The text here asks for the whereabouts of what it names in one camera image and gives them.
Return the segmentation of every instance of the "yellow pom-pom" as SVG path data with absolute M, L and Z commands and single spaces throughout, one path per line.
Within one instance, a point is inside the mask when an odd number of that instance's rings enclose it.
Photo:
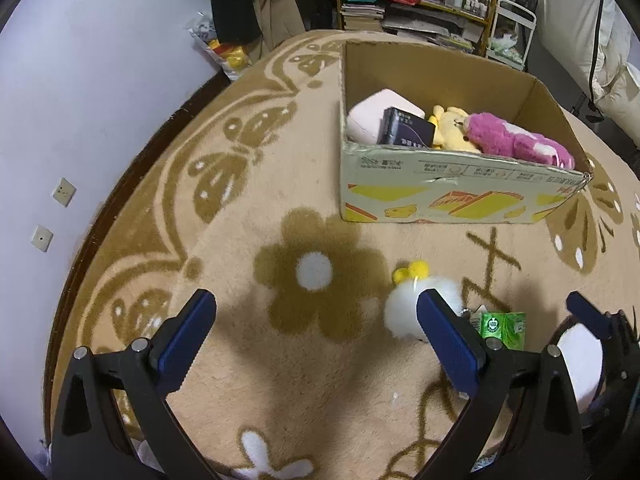
M 402 267 L 401 269 L 396 269 L 394 270 L 393 273 L 393 280 L 394 283 L 396 285 L 400 285 L 400 283 L 404 282 L 405 280 L 408 280 L 410 278 L 409 276 L 409 269 Z
M 409 276 L 423 280 L 429 275 L 429 264 L 424 260 L 415 260 L 409 264 Z

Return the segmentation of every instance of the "electrical outlet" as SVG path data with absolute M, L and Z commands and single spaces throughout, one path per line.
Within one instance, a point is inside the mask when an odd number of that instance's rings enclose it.
M 76 188 L 74 187 L 74 185 L 71 184 L 66 178 L 61 178 L 60 184 L 58 184 L 52 196 L 64 207 L 66 207 L 69 205 L 69 202 L 71 202 L 71 199 L 73 198 L 75 192 Z
M 33 234 L 31 244 L 37 249 L 40 249 L 43 253 L 46 253 L 47 249 L 49 249 L 49 244 L 51 243 L 52 238 L 53 233 L 46 227 L 39 225 L 36 227 L 36 232 Z

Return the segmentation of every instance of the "yellow graphic on box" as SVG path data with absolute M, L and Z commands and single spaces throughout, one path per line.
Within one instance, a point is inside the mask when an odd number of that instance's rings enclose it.
M 385 216 L 387 218 L 409 218 L 409 216 L 414 214 L 417 209 L 417 205 L 415 204 L 391 207 L 389 209 L 385 209 Z
M 519 207 L 517 209 L 514 209 L 513 211 L 507 211 L 502 217 L 503 218 L 517 218 L 518 216 L 520 216 L 522 213 L 524 213 L 527 210 L 527 206 L 522 206 Z
M 347 222 L 377 222 L 378 217 L 364 209 L 360 209 L 349 203 L 344 204 L 344 219 Z
M 551 209 L 545 209 L 543 211 L 538 211 L 537 213 L 533 213 L 533 215 L 531 215 L 531 220 L 533 222 L 540 222 L 546 215 L 548 215 L 549 213 L 555 210 L 556 208 L 552 207 Z
M 453 211 L 460 207 L 460 205 L 471 202 L 478 196 L 473 193 L 467 193 L 466 191 L 450 191 L 446 195 L 441 196 L 435 202 L 431 203 L 429 209 L 437 209 L 439 211 Z
M 430 209 L 448 211 L 450 216 L 479 220 L 516 205 L 524 197 L 518 193 L 489 191 L 482 195 L 451 191 L 429 206 Z
M 401 198 L 415 195 L 427 189 L 425 186 L 359 186 L 358 184 L 349 184 L 348 188 L 352 193 L 357 193 L 382 202 L 400 200 Z
M 566 197 L 564 195 L 545 195 L 540 194 L 536 198 L 536 204 L 538 205 L 552 205 L 557 202 L 562 202 Z

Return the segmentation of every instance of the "stack of magazines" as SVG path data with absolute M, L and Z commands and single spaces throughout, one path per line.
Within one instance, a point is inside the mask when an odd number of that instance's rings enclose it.
M 385 7 L 378 4 L 356 4 L 345 2 L 340 10 L 344 19 L 344 30 L 382 31 Z

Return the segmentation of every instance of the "brown flower pattern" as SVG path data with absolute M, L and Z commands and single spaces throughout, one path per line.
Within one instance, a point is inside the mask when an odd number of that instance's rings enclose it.
M 607 237 L 615 236 L 609 220 L 618 225 L 624 220 L 622 202 L 609 175 L 593 155 L 586 155 L 593 170 L 593 180 L 545 218 L 556 253 L 565 264 L 581 274 L 589 274 L 593 270 L 598 249 L 605 253 Z M 608 219 L 602 215 L 594 218 L 591 202 Z
M 358 302 L 380 297 L 388 284 L 383 255 L 357 247 L 358 224 L 338 215 L 323 221 L 313 209 L 289 212 L 281 232 L 284 243 L 263 247 L 254 260 L 256 281 L 276 290 L 271 326 L 293 335 L 317 320 L 325 337 L 354 339 L 362 328 Z

